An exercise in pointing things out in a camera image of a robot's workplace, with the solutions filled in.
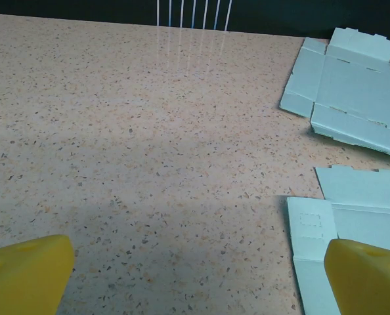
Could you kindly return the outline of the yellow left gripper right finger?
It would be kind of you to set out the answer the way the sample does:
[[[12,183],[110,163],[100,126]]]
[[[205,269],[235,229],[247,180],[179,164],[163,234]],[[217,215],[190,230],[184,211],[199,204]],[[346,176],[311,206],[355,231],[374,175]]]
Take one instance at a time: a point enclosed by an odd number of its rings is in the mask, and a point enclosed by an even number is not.
[[[334,239],[324,267],[341,314],[390,314],[390,250]]]

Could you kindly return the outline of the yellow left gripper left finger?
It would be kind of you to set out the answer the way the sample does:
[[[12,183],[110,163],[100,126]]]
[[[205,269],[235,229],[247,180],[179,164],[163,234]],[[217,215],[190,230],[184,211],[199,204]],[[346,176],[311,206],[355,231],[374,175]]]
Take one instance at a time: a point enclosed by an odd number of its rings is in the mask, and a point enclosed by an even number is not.
[[[66,235],[0,248],[0,314],[55,314],[74,266]]]

